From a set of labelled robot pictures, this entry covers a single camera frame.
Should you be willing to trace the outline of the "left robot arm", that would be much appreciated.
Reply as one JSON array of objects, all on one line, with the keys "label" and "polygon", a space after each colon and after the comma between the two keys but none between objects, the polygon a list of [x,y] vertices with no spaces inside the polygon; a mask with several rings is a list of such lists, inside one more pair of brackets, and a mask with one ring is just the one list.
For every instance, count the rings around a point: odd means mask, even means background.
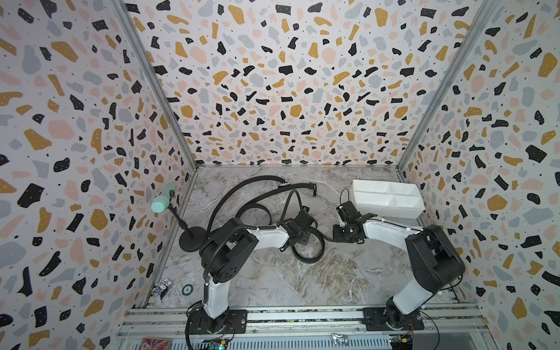
[{"label": "left robot arm", "polygon": [[324,244],[317,221],[307,208],[296,218],[272,225],[255,226],[232,218],[215,230],[200,249],[204,267],[203,310],[211,319],[225,315],[229,309],[230,280],[242,269],[252,252],[259,249],[287,249],[297,244],[305,245],[310,235]]}]

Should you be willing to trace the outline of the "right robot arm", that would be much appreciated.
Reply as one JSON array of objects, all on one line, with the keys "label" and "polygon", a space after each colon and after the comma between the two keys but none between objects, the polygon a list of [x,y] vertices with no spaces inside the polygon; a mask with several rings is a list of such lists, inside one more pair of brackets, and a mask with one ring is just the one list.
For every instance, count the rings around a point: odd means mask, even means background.
[{"label": "right robot arm", "polygon": [[388,315],[414,313],[465,273],[464,262],[437,225],[414,228],[392,223],[374,214],[360,214],[350,201],[339,205],[337,212],[341,223],[333,226],[335,242],[358,243],[370,239],[408,253],[414,278],[388,300]]}]

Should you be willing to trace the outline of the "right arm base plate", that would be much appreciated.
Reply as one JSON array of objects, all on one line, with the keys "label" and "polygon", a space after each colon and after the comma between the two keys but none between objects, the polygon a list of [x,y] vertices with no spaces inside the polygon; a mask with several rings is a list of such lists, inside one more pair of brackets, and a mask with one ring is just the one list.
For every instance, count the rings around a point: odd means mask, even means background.
[{"label": "right arm base plate", "polygon": [[403,314],[392,301],[383,308],[364,308],[362,323],[367,331],[424,330],[424,323],[418,309]]}]

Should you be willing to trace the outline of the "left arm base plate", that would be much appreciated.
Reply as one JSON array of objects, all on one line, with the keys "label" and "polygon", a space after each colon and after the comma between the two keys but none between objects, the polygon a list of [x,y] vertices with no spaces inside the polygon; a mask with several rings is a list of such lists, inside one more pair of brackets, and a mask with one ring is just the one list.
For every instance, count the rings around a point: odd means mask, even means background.
[{"label": "left arm base plate", "polygon": [[203,308],[192,310],[188,313],[185,334],[244,334],[247,326],[247,315],[248,311],[245,309],[227,309],[224,314],[212,319]]}]

